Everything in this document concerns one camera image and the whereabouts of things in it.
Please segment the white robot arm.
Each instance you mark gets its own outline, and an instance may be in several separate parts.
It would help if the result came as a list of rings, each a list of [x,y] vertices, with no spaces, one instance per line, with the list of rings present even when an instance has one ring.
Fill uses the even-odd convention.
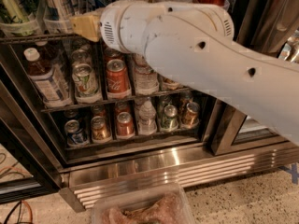
[[[299,66],[235,43],[225,9],[119,0],[69,20],[75,34],[139,54],[160,75],[222,100],[299,145]]]

